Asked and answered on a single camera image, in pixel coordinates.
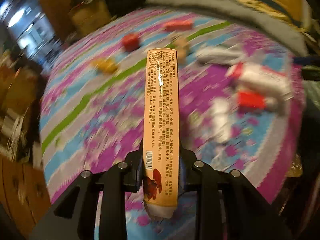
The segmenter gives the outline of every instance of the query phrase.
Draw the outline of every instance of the gray blanket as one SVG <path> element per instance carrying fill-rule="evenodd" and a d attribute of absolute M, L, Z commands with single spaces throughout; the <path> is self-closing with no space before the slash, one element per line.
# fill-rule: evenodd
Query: gray blanket
<path fill-rule="evenodd" d="M 303 36 L 298 31 L 267 14 L 247 8 L 232 0 L 147 0 L 147 5 L 175 7 L 225 18 L 235 23 L 257 28 L 289 48 L 297 56 L 308 54 Z"/>

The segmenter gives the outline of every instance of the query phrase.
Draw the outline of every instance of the wooden cabinet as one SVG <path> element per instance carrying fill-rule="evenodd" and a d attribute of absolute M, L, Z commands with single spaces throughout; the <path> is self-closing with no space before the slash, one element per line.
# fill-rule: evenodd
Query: wooden cabinet
<path fill-rule="evenodd" d="M 27 239 L 51 206 L 43 172 L 0 156 L 0 201 Z"/>

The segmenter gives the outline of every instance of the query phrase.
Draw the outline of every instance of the red object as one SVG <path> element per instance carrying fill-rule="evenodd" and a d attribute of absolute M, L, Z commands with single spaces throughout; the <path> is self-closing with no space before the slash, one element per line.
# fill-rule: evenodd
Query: red object
<path fill-rule="evenodd" d="M 242 75 L 242 71 L 243 71 L 243 63 L 239 62 L 236 65 L 236 67 L 235 67 L 233 73 L 230 75 L 230 77 L 238 79 Z"/>
<path fill-rule="evenodd" d="M 173 31 L 187 31 L 191 30 L 193 26 L 193 22 L 191 20 L 173 20 L 164 24 L 164 28 L 167 32 Z"/>
<path fill-rule="evenodd" d="M 140 39 L 137 33 L 129 33 L 124 36 L 121 40 L 122 45 L 128 52 L 134 51 L 140 47 Z"/>
<path fill-rule="evenodd" d="M 264 96 L 250 91 L 238 92 L 238 104 L 239 107 L 244 108 L 265 109 L 266 107 Z"/>
<path fill-rule="evenodd" d="M 157 197 L 157 184 L 149 177 L 143 178 L 143 193 L 147 194 L 148 200 L 151 198 L 156 199 Z"/>
<path fill-rule="evenodd" d="M 157 169 L 153 169 L 152 175 L 157 184 L 161 183 L 161 174 Z"/>

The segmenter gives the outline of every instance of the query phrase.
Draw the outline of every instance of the metal screw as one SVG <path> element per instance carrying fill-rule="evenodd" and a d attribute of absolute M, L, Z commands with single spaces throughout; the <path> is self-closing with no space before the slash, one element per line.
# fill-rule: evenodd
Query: metal screw
<path fill-rule="evenodd" d="M 197 168 L 201 168 L 203 167 L 203 162 L 202 161 L 195 161 L 194 166 L 196 166 Z"/>
<path fill-rule="evenodd" d="M 87 178 L 91 175 L 91 171 L 82 171 L 81 172 L 81 177 Z"/>
<path fill-rule="evenodd" d="M 118 167 L 119 167 L 120 169 L 125 169 L 126 167 L 128 167 L 128 165 L 127 165 L 127 163 L 125 163 L 125 162 L 120 162 L 120 163 L 118 164 Z"/>
<path fill-rule="evenodd" d="M 231 175 L 234 177 L 239 177 L 241 175 L 241 172 L 238 170 L 232 170 Z"/>

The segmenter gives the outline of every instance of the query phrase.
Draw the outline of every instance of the red berry image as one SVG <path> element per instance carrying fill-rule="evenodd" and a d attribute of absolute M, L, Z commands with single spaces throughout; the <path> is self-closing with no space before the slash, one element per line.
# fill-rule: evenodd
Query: red berry image
<path fill-rule="evenodd" d="M 148 200 L 151 198 L 156 199 L 157 197 L 157 184 L 153 180 L 151 180 L 149 177 L 143 178 L 143 193 L 147 194 Z"/>
<path fill-rule="evenodd" d="M 151 179 L 149 177 L 144 177 L 143 178 L 143 193 L 147 194 L 148 200 L 152 198 L 151 192 L 150 192 L 150 186 L 151 184 Z"/>
<path fill-rule="evenodd" d="M 157 197 L 157 184 L 154 180 L 151 181 L 151 184 L 149 185 L 150 193 L 152 195 L 153 199 L 156 199 Z"/>
<path fill-rule="evenodd" d="M 161 174 L 157 169 L 154 169 L 152 172 L 153 179 L 155 180 L 157 185 L 161 184 Z"/>
<path fill-rule="evenodd" d="M 161 191 L 162 191 L 162 184 L 160 183 L 160 185 L 159 185 L 159 194 L 161 193 Z"/>

